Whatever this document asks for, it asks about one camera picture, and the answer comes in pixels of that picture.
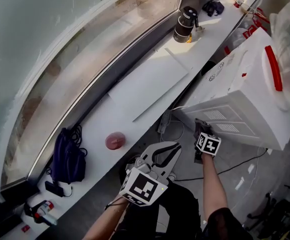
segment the purple bag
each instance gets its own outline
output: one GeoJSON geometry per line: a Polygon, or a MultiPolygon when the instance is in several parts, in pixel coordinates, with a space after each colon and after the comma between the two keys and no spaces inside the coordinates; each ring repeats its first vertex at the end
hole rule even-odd
{"type": "Polygon", "coordinates": [[[81,126],[74,132],[63,128],[58,135],[53,154],[51,178],[54,182],[81,182],[85,177],[87,150],[79,148],[81,126]]]}

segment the white countertop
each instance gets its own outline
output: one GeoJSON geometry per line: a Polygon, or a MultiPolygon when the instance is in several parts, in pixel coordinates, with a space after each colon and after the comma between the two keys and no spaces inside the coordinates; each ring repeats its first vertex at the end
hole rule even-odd
{"type": "MultiPolygon", "coordinates": [[[[55,208],[50,212],[50,215],[55,218],[61,217],[145,134],[198,74],[243,16],[243,13],[234,7],[233,0],[220,1],[225,7],[221,15],[208,17],[204,11],[201,11],[199,14],[199,24],[206,28],[200,40],[194,43],[177,43],[172,37],[173,33],[170,33],[154,47],[154,50],[158,54],[160,51],[167,51],[174,60],[177,60],[188,71],[188,74],[134,121],[117,107],[109,95],[106,95],[97,105],[97,109],[85,119],[82,125],[83,142],[81,146],[88,150],[88,155],[86,156],[86,173],[83,182],[72,183],[74,188],[72,196],[70,198],[61,198],[46,191],[44,182],[51,181],[51,178],[48,175],[44,175],[38,184],[41,193],[28,201],[30,206],[34,206],[42,200],[51,200],[55,204],[55,208]],[[126,136],[126,144],[118,150],[109,150],[105,146],[106,137],[113,132],[122,132],[126,136]]],[[[251,5],[254,1],[246,0],[246,3],[251,5]]],[[[151,53],[142,62],[142,66],[152,56],[157,56],[157,54],[151,53]]],[[[61,185],[67,194],[70,191],[70,187],[65,183],[61,183],[61,185]]],[[[26,237],[26,239],[34,239],[48,228],[45,224],[36,224],[33,218],[24,214],[22,215],[22,220],[30,226],[29,231],[23,233],[20,228],[24,224],[21,224],[2,237],[2,239],[21,239],[23,237],[26,237]]]]}

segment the dark sleeve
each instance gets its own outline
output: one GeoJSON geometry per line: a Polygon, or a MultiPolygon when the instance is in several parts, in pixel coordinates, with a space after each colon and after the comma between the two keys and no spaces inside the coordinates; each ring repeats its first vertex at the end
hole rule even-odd
{"type": "Polygon", "coordinates": [[[214,211],[208,219],[210,240],[252,240],[228,208],[214,211]]]}

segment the forearm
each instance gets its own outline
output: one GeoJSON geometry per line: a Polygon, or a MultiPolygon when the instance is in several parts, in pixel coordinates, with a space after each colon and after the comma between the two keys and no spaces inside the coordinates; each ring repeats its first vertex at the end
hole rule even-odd
{"type": "Polygon", "coordinates": [[[209,216],[220,208],[228,207],[227,197],[223,185],[217,175],[211,155],[203,154],[204,170],[204,213],[208,221],[209,216]]]}
{"type": "Polygon", "coordinates": [[[108,240],[114,232],[122,214],[124,213],[128,201],[121,198],[115,205],[107,208],[106,211],[91,226],[83,240],[108,240]]]}

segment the black thermos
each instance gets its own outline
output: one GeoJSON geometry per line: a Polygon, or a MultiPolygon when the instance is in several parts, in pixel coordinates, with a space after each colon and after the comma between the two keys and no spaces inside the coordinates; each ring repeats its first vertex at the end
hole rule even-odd
{"type": "Polygon", "coordinates": [[[191,30],[198,27],[197,11],[189,6],[184,7],[182,15],[175,26],[174,39],[179,43],[185,43],[189,39],[191,30]]]}

